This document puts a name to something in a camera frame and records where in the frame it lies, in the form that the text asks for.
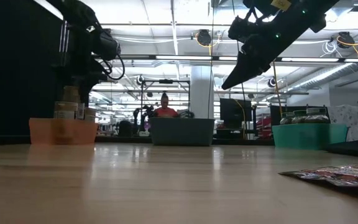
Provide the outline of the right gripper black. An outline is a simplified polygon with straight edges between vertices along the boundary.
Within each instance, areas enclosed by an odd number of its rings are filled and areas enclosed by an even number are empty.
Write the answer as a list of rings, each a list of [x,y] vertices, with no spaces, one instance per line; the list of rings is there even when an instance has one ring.
[[[310,26],[310,10],[291,7],[262,15],[245,28],[244,45],[236,66],[222,84],[227,90],[254,78],[270,68],[274,54],[282,53]]]

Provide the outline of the black monitor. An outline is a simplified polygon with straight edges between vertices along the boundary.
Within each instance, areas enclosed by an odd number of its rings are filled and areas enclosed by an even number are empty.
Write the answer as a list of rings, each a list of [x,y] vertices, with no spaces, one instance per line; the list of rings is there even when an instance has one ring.
[[[220,119],[223,121],[252,121],[251,101],[237,100],[233,98],[220,99]]]

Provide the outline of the white structural column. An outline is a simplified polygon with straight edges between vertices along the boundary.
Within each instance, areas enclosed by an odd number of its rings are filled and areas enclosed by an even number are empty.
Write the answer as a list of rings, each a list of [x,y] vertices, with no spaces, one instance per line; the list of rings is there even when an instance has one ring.
[[[211,67],[193,66],[191,68],[190,108],[195,118],[214,118],[213,87]]]

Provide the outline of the black curtain partition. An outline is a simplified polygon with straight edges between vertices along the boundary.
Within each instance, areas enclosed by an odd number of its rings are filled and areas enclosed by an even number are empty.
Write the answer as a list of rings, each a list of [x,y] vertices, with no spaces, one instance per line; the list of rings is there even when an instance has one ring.
[[[52,118],[62,20],[35,0],[0,0],[0,135]]]

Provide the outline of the long ceiling light bar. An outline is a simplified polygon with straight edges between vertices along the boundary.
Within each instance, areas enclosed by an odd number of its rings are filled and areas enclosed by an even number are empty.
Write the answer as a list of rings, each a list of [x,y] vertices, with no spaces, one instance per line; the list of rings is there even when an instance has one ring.
[[[234,62],[232,56],[185,56],[185,55],[122,55],[125,60],[196,60]],[[323,58],[323,57],[277,57],[276,62],[322,62],[322,63],[358,63],[358,58]]]

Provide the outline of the red storage cabinet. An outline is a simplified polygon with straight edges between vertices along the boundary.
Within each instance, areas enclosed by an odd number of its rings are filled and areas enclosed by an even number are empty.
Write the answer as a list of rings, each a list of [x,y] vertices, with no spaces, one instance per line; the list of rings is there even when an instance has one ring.
[[[271,116],[264,116],[257,119],[256,129],[259,139],[270,139],[272,137],[272,119]]]

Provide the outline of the orange plastic bin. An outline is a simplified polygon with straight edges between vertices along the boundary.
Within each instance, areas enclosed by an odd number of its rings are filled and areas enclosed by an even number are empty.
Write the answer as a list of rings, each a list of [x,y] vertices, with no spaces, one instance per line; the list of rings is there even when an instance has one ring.
[[[98,124],[78,119],[31,118],[31,144],[85,145],[94,144]]]

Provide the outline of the person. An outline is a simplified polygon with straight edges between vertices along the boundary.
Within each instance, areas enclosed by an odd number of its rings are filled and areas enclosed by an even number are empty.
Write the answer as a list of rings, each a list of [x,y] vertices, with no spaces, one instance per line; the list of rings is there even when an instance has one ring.
[[[165,92],[163,92],[162,94],[162,97],[160,99],[160,107],[157,108],[155,111],[154,111],[154,116],[156,117],[168,117],[168,118],[176,118],[178,117],[178,113],[170,108],[168,106],[169,104],[169,98],[167,96],[167,94]]]

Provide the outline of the teal plastic bin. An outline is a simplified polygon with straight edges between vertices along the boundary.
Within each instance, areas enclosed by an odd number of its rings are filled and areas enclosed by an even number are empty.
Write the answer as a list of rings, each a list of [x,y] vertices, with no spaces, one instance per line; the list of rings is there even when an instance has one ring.
[[[299,123],[272,127],[278,148],[321,150],[330,144],[346,142],[345,124]]]

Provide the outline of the blue-grey plastic bin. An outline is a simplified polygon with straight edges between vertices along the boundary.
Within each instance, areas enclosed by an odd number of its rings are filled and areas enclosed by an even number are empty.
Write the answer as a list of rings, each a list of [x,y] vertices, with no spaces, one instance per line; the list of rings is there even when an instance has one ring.
[[[210,146],[214,119],[151,118],[151,138],[156,146]]]

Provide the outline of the white patterned cloth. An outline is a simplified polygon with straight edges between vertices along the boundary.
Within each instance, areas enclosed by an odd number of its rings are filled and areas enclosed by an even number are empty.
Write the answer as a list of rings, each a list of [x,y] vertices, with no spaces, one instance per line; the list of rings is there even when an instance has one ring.
[[[358,106],[340,105],[328,107],[331,123],[345,124],[347,142],[358,141]]]

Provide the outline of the orange brown spice packet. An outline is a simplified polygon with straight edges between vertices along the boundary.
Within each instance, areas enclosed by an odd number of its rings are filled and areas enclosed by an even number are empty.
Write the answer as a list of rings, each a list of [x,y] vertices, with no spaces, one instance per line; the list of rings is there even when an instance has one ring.
[[[302,180],[323,181],[336,187],[358,187],[358,164],[281,172]]]

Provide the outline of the silver ventilation duct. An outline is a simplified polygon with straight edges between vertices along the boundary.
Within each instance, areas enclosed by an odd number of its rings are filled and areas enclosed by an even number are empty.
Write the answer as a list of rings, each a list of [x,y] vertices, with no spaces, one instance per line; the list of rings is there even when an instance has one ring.
[[[344,63],[335,67],[322,68],[289,85],[286,92],[291,93],[300,90],[310,90],[355,72],[358,72],[358,63]]]

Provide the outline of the black metal frame station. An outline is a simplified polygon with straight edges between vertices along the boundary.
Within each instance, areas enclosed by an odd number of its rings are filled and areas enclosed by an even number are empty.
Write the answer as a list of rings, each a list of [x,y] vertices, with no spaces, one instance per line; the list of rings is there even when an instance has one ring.
[[[152,86],[155,81],[152,81],[152,80],[144,80],[145,82],[145,86],[141,86],[141,89],[140,89],[140,93],[141,93],[141,97],[140,97],[140,101],[141,101],[141,107],[145,106],[144,105],[144,100],[143,100],[143,97],[144,97],[144,93],[150,93],[149,91],[147,91],[149,89],[150,86]],[[188,86],[190,86],[190,81],[180,81],[180,80],[171,80],[171,79],[162,79],[162,80],[158,80],[158,82],[160,84],[174,84],[174,83],[177,83],[179,84],[179,86],[183,89],[183,91],[185,93],[188,94],[188,109],[185,110],[185,111],[182,111],[181,113],[178,113],[178,117],[176,118],[193,118],[194,117],[194,114],[190,111],[190,96],[191,96],[191,93],[190,93],[190,88],[185,88],[182,83],[187,83]],[[163,92],[165,92],[166,94],[168,93],[167,90],[162,90],[161,91],[162,94]]]

